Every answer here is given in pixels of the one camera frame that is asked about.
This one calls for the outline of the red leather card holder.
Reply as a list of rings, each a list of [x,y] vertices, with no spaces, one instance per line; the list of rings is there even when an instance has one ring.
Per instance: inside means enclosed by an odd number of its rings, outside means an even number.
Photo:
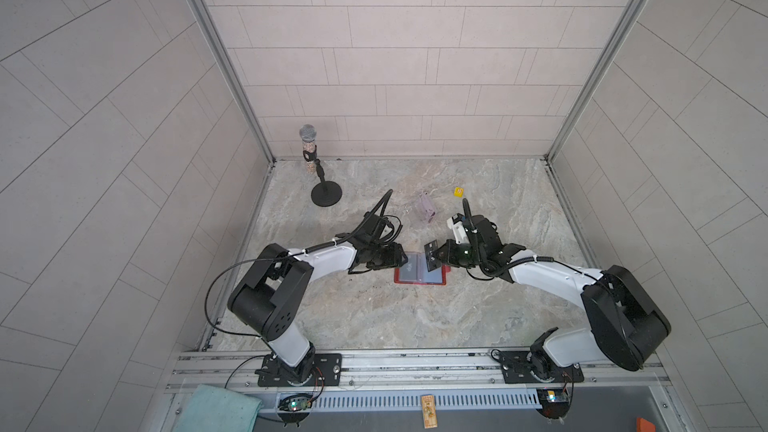
[[[404,285],[436,285],[447,283],[451,268],[447,265],[428,270],[424,253],[407,253],[407,262],[394,270],[394,282]]]

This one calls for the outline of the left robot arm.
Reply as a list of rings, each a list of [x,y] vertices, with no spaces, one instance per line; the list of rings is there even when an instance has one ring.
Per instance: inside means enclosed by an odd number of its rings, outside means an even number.
[[[304,249],[267,245],[235,289],[227,308],[253,329],[281,365],[298,373],[312,362],[314,346],[294,324],[309,284],[337,272],[350,275],[394,269],[407,262],[393,215],[365,214],[350,233]]]

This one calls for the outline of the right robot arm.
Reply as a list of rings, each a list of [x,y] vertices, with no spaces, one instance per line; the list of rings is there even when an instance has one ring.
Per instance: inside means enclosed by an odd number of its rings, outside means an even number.
[[[539,381],[552,380],[557,369],[600,360],[638,371],[672,331],[661,309],[622,266],[576,267],[519,244],[504,244],[496,225],[482,215],[458,213],[447,225],[454,237],[437,249],[438,261],[477,268],[486,281],[499,279],[540,289],[585,313],[586,327],[554,327],[530,346],[526,361]]]

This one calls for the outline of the microphone on black stand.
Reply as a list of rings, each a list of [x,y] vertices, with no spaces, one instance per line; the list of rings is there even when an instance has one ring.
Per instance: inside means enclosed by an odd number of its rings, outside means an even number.
[[[316,130],[311,124],[304,124],[299,131],[302,141],[302,155],[308,169],[314,171],[318,183],[311,191],[312,202],[319,207],[331,207],[342,198],[343,192],[340,185],[326,179],[324,168],[317,153]]]

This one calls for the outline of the small wooden block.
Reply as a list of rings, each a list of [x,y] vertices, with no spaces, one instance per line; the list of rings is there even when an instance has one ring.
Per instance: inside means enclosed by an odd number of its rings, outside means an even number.
[[[436,400],[434,395],[420,397],[423,425],[425,429],[434,429],[438,426]]]

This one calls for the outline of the right circuit board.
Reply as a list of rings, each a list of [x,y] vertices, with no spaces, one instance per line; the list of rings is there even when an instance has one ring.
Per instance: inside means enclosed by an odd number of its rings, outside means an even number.
[[[547,419],[564,418],[571,407],[571,399],[564,389],[537,389],[541,408],[538,412]]]

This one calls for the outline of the left green circuit board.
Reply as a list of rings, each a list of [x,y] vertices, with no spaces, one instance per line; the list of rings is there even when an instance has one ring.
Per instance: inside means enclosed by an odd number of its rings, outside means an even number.
[[[312,406],[310,394],[291,395],[279,401],[277,415],[284,423],[300,423],[309,416]]]

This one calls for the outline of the teal cloth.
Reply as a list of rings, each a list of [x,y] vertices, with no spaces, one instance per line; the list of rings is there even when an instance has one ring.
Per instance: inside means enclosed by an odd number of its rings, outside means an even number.
[[[200,385],[182,408],[173,431],[251,432],[263,401],[221,387]]]

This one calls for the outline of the orange object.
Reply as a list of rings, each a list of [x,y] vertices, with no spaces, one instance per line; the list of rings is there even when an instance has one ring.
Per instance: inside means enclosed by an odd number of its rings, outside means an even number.
[[[642,417],[638,417],[635,422],[635,431],[636,432],[656,432],[656,426],[652,422]]]

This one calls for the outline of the aluminium corner profile right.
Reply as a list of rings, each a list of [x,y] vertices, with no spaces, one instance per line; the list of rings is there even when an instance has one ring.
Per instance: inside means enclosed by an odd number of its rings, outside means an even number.
[[[632,27],[637,22],[648,1],[649,0],[629,0],[623,9],[616,26],[609,36],[607,44],[601,51],[595,66],[581,88],[569,114],[566,116],[563,126],[555,138],[552,147],[544,156],[544,160],[548,164],[553,164],[558,154],[562,151],[568,137],[575,129],[580,117],[589,105],[592,96],[599,87],[611,64],[614,62],[618,52],[626,41]]]

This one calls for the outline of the aluminium corner profile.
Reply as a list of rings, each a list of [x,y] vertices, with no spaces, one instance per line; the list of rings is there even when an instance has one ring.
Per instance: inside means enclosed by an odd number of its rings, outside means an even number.
[[[562,151],[568,137],[575,129],[580,117],[589,105],[592,96],[599,87],[611,64],[614,62],[618,52],[626,41],[632,27],[637,22],[648,1],[649,0],[629,0],[623,9],[616,26],[609,36],[607,44],[601,51],[595,66],[581,88],[569,114],[566,116],[563,126],[555,138],[552,147],[544,156],[544,160],[548,164],[553,164],[558,154]]]
[[[268,144],[268,140],[266,139],[262,128],[258,124],[252,105],[237,76],[234,64],[224,46],[205,0],[187,0],[187,2],[199,28],[201,29],[204,40],[209,46],[211,53],[220,68],[224,81],[232,93],[237,105],[244,114],[246,122],[255,135],[260,149],[266,156],[268,162],[274,164],[276,162],[276,157]]]

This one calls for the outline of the aluminium corner profile left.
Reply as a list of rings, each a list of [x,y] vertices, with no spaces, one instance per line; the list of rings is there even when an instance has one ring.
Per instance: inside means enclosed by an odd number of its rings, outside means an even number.
[[[232,93],[237,105],[244,114],[246,122],[255,135],[260,149],[266,156],[268,162],[274,164],[276,162],[276,157],[268,144],[268,140],[266,139],[262,128],[258,124],[252,105],[237,76],[234,64],[224,46],[205,0],[187,0],[187,2],[199,28],[201,29],[204,40],[209,46],[211,53],[220,68],[224,81]]]

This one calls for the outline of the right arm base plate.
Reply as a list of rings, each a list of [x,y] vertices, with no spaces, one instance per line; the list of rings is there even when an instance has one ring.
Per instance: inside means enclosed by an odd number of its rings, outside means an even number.
[[[559,367],[542,353],[530,350],[491,351],[491,358],[499,364],[506,384],[522,383],[582,383],[584,374],[576,365]]]

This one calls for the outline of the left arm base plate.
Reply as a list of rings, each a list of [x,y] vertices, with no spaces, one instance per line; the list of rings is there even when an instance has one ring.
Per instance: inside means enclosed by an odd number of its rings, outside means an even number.
[[[276,355],[263,359],[256,370],[259,387],[338,386],[343,356],[339,353],[311,353],[290,367]]]

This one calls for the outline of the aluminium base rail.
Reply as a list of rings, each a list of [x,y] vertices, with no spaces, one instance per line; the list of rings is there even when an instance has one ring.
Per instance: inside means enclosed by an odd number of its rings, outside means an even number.
[[[540,409],[537,389],[568,393],[592,389],[647,388],[655,398],[670,385],[658,357],[639,371],[626,371],[606,360],[576,365],[582,383],[506,384],[491,349],[346,350],[338,386],[259,387],[256,372],[263,352],[181,354],[166,392],[190,394],[200,385],[222,386],[263,400],[274,411],[282,398],[310,394],[314,412],[405,411],[420,407],[420,397],[434,395],[438,410]]]

